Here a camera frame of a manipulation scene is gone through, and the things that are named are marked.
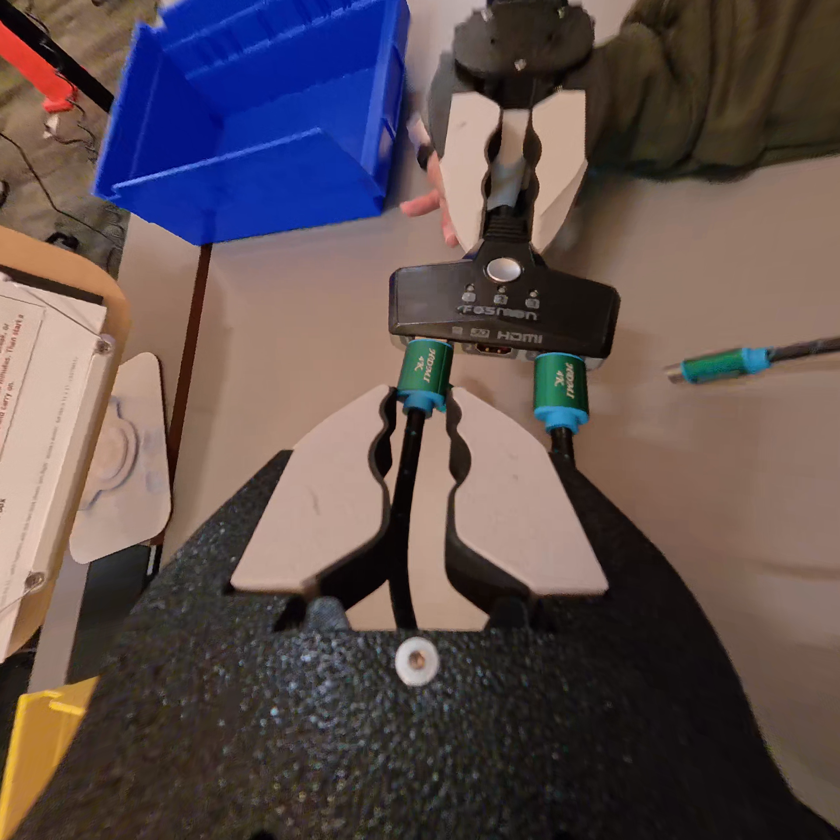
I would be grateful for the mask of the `yellow plastic bin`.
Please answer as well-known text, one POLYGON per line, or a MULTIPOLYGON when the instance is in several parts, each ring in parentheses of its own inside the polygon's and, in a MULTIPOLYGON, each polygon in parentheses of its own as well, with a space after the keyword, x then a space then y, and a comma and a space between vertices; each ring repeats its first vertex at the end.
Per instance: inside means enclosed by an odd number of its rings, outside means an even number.
POLYGON ((11 838, 45 790, 77 734, 99 677, 22 695, 1 793, 1 838, 11 838))

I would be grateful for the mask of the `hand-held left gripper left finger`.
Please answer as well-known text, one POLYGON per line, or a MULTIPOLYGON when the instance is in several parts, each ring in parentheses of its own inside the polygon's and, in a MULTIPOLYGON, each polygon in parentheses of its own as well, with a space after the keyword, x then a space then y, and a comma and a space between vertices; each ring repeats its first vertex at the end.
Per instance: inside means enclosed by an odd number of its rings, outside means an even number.
POLYGON ((396 391, 377 385, 291 450, 230 580, 237 592, 358 603, 384 584, 396 391))

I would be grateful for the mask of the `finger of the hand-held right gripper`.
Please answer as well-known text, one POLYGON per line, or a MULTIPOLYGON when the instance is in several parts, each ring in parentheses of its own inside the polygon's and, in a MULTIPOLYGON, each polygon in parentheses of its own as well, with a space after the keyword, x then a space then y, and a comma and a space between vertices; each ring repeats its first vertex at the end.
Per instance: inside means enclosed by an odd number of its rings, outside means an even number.
POLYGON ((560 89, 541 100, 531 110, 531 126, 540 154, 530 242, 542 253, 565 223, 587 169, 585 92, 560 89))
POLYGON ((473 249, 482 236, 488 150, 500 126, 501 108, 494 101, 475 91, 453 94, 439 166, 448 213, 462 249, 473 249))

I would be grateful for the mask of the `printed instruction sheet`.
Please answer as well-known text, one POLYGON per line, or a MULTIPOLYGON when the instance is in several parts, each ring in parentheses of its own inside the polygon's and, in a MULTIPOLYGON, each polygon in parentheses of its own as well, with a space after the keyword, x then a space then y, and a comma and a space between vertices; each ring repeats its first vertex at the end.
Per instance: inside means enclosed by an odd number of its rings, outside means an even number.
POLYGON ((107 308, 90 293, 2 266, 1 628, 50 577, 113 367, 107 308))

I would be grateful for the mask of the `black metal bar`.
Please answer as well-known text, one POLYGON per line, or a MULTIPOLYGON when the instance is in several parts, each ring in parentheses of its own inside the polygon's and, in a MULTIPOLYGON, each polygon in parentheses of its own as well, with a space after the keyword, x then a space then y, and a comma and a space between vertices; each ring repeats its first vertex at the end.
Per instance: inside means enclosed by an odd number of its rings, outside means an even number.
POLYGON ((61 77, 67 79, 79 93, 91 100, 101 111, 110 113, 114 101, 110 90, 11 2, 1 2, 1 24, 6 25, 36 53, 45 58, 61 77))

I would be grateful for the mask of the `red metal bar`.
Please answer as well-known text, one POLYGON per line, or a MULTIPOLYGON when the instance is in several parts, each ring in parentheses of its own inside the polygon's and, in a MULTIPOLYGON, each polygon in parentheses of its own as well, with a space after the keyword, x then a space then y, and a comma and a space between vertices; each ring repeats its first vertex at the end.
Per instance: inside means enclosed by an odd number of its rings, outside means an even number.
POLYGON ((47 113, 74 109, 77 89, 5 24, 1 24, 1 57, 45 97, 43 108, 47 113))

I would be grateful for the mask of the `white stand base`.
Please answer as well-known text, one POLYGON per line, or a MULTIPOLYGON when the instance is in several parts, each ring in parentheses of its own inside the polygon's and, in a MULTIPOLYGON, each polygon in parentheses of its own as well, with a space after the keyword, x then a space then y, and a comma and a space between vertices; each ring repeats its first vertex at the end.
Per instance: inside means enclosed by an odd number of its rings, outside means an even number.
POLYGON ((157 537, 172 514, 160 360, 143 352, 123 362, 69 540, 89 565, 157 537))

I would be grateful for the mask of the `instruction sheet on wooden stand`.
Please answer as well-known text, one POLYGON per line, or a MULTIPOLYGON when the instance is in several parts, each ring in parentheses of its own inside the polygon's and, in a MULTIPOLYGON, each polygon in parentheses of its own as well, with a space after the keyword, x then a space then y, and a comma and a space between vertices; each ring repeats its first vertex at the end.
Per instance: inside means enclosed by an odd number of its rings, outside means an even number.
POLYGON ((130 328, 129 304, 117 282, 110 275, 89 260, 67 250, 49 245, 6 227, 1 230, 1 268, 9 266, 35 277, 52 280, 67 287, 82 290, 100 297, 108 314, 104 324, 105 333, 114 339, 113 367, 106 376, 104 394, 95 410, 90 443, 81 462, 80 483, 71 495, 70 516, 59 544, 50 577, 45 587, 24 599, 14 630, 13 648, 5 659, 16 653, 42 626, 50 599, 52 585, 56 582, 62 558, 69 544, 70 531, 77 515, 81 493, 84 489, 93 452, 100 434, 102 421, 107 410, 112 386, 121 361, 125 340, 130 328))

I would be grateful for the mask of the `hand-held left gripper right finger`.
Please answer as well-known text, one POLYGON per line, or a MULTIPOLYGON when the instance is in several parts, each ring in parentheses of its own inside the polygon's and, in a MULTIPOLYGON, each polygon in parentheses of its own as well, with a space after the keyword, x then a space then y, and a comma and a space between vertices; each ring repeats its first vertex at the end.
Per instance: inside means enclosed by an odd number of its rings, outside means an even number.
POLYGON ((550 452, 464 387, 446 407, 445 570, 471 603, 602 595, 606 575, 550 452))

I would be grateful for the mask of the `black video switch box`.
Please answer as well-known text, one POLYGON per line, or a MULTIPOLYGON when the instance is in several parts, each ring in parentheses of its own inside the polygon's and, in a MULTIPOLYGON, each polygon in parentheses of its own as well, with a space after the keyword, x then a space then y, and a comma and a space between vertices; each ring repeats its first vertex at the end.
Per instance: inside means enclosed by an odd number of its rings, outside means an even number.
POLYGON ((620 305, 614 287, 548 267, 529 244, 486 238, 463 259, 396 270, 388 328, 494 358, 570 354, 595 371, 613 349, 620 305))

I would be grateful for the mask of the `person's right hand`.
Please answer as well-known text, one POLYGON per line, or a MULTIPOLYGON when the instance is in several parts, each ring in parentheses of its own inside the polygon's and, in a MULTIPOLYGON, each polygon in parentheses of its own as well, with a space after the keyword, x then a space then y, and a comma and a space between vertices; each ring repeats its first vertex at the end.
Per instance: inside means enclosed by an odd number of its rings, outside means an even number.
POLYGON ((447 247, 455 248, 459 240, 455 225, 448 210, 448 204, 442 188, 433 188, 422 196, 406 200, 400 204, 400 210, 406 217, 422 217, 435 212, 440 214, 440 224, 447 247))

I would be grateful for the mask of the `blue plastic bin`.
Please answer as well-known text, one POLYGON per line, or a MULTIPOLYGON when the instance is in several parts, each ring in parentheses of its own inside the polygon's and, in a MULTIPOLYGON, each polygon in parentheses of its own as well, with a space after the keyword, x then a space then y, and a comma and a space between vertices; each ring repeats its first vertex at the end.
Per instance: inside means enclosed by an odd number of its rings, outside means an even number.
POLYGON ((139 24, 94 196, 201 246, 382 212, 404 1, 178 2, 139 24))

